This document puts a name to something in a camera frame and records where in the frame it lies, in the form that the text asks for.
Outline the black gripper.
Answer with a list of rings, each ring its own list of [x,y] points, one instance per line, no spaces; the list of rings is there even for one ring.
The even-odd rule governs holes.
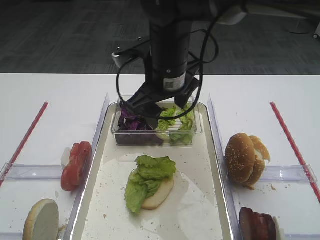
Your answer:
[[[145,66],[145,82],[126,102],[135,113],[142,116],[159,117],[163,109],[157,102],[174,98],[174,103],[184,109],[200,81],[186,66],[154,69]]]

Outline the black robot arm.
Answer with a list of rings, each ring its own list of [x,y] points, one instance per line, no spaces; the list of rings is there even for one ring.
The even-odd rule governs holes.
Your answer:
[[[141,54],[145,82],[123,104],[136,115],[160,119],[158,102],[174,99],[184,108],[194,91],[203,85],[205,50],[214,25],[224,18],[225,25],[240,22],[247,14],[245,0],[143,0],[149,19],[149,47]],[[188,61],[193,22],[209,22],[200,56]]]

